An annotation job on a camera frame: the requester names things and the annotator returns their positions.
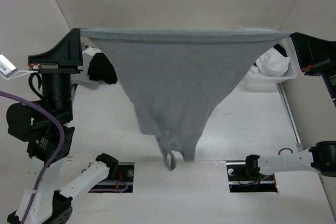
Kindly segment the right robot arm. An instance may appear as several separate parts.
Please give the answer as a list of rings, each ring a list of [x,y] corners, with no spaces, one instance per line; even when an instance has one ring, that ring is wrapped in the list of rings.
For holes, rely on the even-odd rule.
[[[294,33],[290,35],[301,71],[306,76],[321,76],[335,103],[335,41]],[[335,177],[335,141],[322,141],[297,153],[245,159],[244,175],[251,180],[279,172],[310,171]]]

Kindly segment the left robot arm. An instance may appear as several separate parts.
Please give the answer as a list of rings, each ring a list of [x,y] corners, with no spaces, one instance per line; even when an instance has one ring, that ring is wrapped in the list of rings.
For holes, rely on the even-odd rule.
[[[6,113],[8,133],[27,143],[30,182],[20,207],[7,217],[8,223],[66,223],[73,201],[102,180],[113,181],[118,161],[108,154],[97,156],[92,165],[62,189],[57,178],[70,152],[75,129],[71,76],[83,64],[80,29],[72,29],[54,48],[28,57],[28,84],[37,101],[1,93],[14,100]]]

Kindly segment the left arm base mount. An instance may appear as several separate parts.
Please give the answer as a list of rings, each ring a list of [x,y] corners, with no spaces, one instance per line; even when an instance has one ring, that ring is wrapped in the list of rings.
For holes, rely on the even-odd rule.
[[[132,193],[134,168],[134,163],[119,163],[117,171],[97,183],[89,193]]]

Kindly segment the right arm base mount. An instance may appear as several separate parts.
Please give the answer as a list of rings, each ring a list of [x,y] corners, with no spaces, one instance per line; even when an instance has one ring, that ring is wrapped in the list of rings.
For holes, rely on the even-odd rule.
[[[231,193],[277,193],[274,175],[247,175],[245,162],[227,162],[227,176]]]

